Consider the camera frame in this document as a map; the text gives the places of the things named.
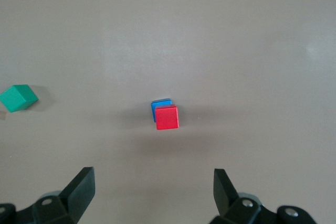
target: red cube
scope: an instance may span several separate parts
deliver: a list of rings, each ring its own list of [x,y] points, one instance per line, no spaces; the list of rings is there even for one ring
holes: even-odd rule
[[[178,128],[178,113],[175,104],[157,106],[155,108],[156,128],[158,130],[170,130]]]

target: stacked cubes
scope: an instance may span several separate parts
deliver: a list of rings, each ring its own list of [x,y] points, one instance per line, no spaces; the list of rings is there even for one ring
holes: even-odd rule
[[[171,99],[153,101],[152,113],[156,128],[158,130],[170,130],[178,128],[178,111],[177,106],[172,104]]]

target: green cube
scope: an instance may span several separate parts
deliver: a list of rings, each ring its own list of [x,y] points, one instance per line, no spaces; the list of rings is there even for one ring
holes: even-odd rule
[[[0,94],[0,101],[10,112],[25,110],[37,100],[37,96],[26,84],[13,85]]]

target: block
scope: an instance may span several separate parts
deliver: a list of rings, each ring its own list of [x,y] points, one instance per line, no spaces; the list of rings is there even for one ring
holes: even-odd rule
[[[26,84],[13,85],[0,94],[0,101],[9,110],[9,112],[25,110],[37,100],[37,96]]]
[[[155,108],[156,129],[170,130],[178,128],[178,111],[175,104]]]
[[[156,100],[156,101],[152,101],[152,113],[153,113],[153,119],[154,119],[154,123],[156,122],[156,118],[155,118],[155,108],[157,106],[165,106],[165,105],[171,105],[172,104],[172,100],[167,98],[167,99],[162,99],[162,100]]]

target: bolt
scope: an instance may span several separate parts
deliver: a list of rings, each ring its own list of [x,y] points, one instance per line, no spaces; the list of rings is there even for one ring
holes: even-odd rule
[[[294,209],[292,208],[286,208],[285,209],[285,212],[286,214],[288,214],[289,216],[292,216],[292,217],[298,217],[299,216],[299,213],[296,212]]]
[[[253,203],[252,203],[252,201],[250,201],[249,199],[244,199],[244,200],[243,200],[243,205],[244,205],[245,207],[252,207],[252,206],[253,206]]]
[[[42,205],[42,206],[48,205],[48,204],[50,204],[52,201],[53,201],[52,199],[45,199],[44,201],[42,201],[41,205]]]

